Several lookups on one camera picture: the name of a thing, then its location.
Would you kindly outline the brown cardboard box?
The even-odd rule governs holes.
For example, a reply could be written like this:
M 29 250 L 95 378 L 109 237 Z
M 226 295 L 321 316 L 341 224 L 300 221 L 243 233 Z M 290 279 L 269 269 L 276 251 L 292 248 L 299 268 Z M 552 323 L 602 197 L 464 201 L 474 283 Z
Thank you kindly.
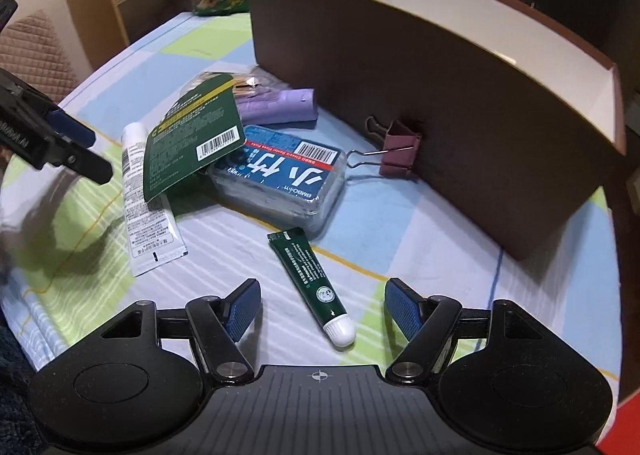
M 257 63 L 356 130 L 421 135 L 413 171 L 512 257 L 626 152 L 611 59 L 517 0 L 250 0 Z

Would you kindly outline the purple roll bottle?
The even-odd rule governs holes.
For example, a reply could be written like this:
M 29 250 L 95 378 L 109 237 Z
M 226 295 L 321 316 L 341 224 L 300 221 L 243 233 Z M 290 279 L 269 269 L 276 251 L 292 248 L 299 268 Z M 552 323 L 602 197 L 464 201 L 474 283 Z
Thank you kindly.
M 236 99 L 244 124 L 285 124 L 318 119 L 313 89 L 270 91 Z

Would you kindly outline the green ointment tube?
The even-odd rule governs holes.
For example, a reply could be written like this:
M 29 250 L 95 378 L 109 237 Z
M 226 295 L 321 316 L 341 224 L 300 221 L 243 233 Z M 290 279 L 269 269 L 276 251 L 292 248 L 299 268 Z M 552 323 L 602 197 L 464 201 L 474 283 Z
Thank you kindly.
M 300 227 L 267 235 L 268 243 L 332 345 L 344 350 L 356 327 Z

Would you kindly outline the white cream tube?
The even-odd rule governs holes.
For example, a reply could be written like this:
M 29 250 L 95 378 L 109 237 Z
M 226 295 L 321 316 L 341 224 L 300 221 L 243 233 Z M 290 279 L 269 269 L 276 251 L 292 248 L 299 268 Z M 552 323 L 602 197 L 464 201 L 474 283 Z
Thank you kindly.
M 143 166 L 148 131 L 130 123 L 122 132 L 122 196 L 129 265 L 138 277 L 188 253 L 165 195 L 143 196 Z

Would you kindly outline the green carded balm package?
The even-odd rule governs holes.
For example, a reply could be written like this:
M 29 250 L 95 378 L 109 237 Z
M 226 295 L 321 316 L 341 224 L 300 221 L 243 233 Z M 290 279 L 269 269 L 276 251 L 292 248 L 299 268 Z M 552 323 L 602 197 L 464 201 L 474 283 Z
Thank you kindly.
M 151 201 L 246 141 L 231 74 L 215 74 L 183 94 L 149 133 L 143 196 Z

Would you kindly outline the checkered tablecloth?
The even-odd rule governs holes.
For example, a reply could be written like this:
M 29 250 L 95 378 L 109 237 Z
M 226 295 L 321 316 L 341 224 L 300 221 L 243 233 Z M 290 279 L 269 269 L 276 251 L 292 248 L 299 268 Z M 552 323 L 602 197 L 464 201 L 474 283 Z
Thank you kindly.
M 307 126 L 248 131 L 233 156 L 146 207 L 122 131 L 156 126 L 206 71 L 255 77 L 246 16 L 181 14 L 63 100 L 96 131 L 111 182 L 10 162 L 1 308 L 32 365 L 134 301 L 180 308 L 254 277 L 262 314 L 242 341 L 253 363 L 385 366 L 404 343 L 383 309 L 398 277 L 468 308 L 512 300 L 617 383 L 620 279 L 602 192 L 516 261 L 431 186 L 381 175 L 372 144 L 322 112 Z

